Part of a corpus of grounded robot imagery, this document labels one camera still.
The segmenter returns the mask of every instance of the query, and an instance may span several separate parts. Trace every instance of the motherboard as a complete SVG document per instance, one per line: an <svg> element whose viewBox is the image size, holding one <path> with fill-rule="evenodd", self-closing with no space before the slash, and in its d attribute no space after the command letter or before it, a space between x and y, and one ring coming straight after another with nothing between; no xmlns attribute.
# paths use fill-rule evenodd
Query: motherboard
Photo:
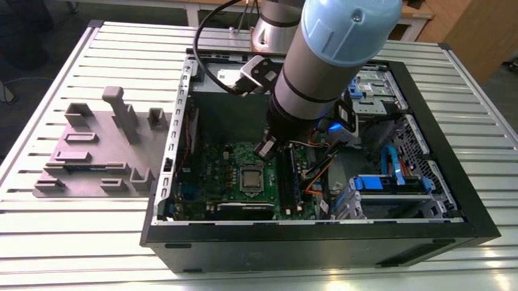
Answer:
<svg viewBox="0 0 518 291"><path fill-rule="evenodd" d="M310 167L307 149L290 145L292 167L279 167L283 157L263 161L254 154L255 146L244 142L203 144L197 178L180 185L179 219L315 219L315 199L303 201L299 184L294 184ZM295 175L290 181L287 175ZM286 189L284 184L295 190Z"/></svg>

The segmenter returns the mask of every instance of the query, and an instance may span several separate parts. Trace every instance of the light blue robot joint cap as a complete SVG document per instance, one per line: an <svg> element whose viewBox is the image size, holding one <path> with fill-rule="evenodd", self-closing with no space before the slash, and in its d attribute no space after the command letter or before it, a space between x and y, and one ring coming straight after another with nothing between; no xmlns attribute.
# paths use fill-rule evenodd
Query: light blue robot joint cap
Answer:
<svg viewBox="0 0 518 291"><path fill-rule="evenodd" d="M302 34L315 55L339 67L363 65L400 18L402 0L307 0Z"/></svg>

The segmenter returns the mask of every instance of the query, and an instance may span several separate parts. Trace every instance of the aluminum extrusion table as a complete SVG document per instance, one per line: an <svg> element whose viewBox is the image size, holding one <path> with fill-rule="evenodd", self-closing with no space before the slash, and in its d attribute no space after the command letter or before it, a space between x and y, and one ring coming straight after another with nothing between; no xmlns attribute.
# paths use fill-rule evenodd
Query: aluminum extrusion table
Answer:
<svg viewBox="0 0 518 291"><path fill-rule="evenodd" d="M195 29L92 22L0 167L0 288L95 290L511 290L518 286L518 139L455 55L436 44L388 42L489 208L502 237L408 268L173 274L139 246L147 199L37 199L36 179L71 102L109 110L104 86L135 111L173 111ZM248 33L207 29L204 48L250 50Z"/></svg>

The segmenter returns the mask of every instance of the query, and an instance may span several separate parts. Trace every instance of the green circuit board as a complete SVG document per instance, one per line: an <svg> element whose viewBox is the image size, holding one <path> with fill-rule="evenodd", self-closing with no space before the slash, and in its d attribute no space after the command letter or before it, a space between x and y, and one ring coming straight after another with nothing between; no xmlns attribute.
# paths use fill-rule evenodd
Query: green circuit board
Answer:
<svg viewBox="0 0 518 291"><path fill-rule="evenodd" d="M200 175L196 183L183 184L180 192L187 220L204 220L207 207L222 202L264 203L275 206L274 219L314 219L314 205L306 203L300 212L286 215L280 209L276 160L263 161L255 154L255 144L203 144ZM295 147L299 170L308 168L306 150ZM254 192L242 187L246 170L260 173L262 189Z"/></svg>

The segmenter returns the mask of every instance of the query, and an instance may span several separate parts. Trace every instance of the floor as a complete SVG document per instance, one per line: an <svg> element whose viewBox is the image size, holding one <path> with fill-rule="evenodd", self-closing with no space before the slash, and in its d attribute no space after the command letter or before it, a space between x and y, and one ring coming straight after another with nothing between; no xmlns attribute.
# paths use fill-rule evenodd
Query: floor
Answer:
<svg viewBox="0 0 518 291"><path fill-rule="evenodd" d="M1 1L0 12L7 9L3 5L4 2ZM55 22L55 29L48 33L43 33L40 39L49 53L49 60L44 67L25 72L15 69L0 56L0 80L4 82L25 77L52 79L68 58L91 19L187 25L185 13L181 9L81 3L79 13L71 15L64 2L47 1L47 7ZM200 19L207 13L200 12ZM236 25L238 17L239 13L223 13L211 22L209 26L223 28ZM515 115L518 105L517 79L518 74L513 74L502 66L483 85L486 93L515 130L518 130L518 116ZM24 124L40 103L49 85L51 81L45 79L25 79L8 85L8 89L16 95L19 101L11 106L0 103L0 161L24 129Z"/></svg>

